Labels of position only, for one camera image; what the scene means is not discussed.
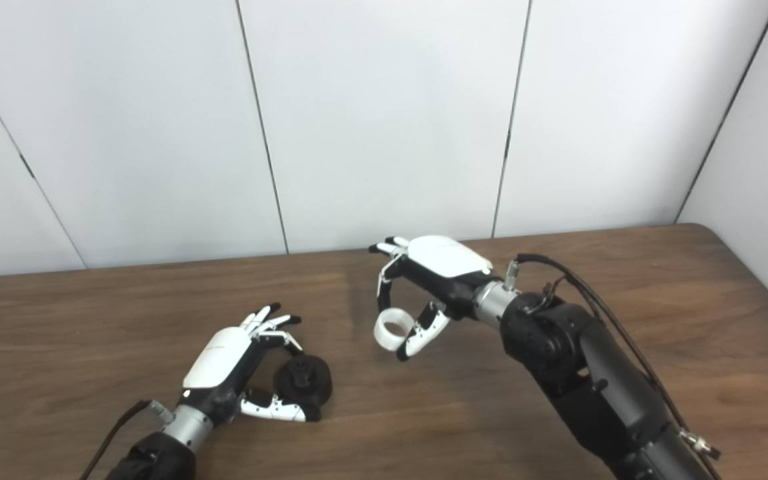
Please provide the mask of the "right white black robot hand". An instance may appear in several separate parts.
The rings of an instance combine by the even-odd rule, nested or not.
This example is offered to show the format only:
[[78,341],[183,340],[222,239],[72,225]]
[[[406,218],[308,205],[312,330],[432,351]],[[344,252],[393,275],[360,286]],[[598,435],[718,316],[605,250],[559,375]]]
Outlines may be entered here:
[[[454,321],[471,319],[499,330],[525,304],[521,292],[497,275],[487,258],[450,237],[388,237],[368,250],[389,258],[377,278],[375,340],[402,362]],[[416,317],[392,304],[393,282],[402,278],[431,295]]]

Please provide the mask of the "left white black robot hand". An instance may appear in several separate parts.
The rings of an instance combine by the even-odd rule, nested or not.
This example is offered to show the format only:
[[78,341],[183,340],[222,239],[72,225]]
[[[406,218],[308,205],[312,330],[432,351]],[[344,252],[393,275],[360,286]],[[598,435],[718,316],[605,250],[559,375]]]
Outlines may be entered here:
[[293,357],[304,353],[284,329],[301,324],[301,318],[278,316],[280,308],[280,303],[268,304],[213,335],[184,377],[174,418],[162,428],[163,435],[195,453],[214,429],[238,415],[307,423],[322,419],[319,407],[248,387],[269,349],[283,347]]

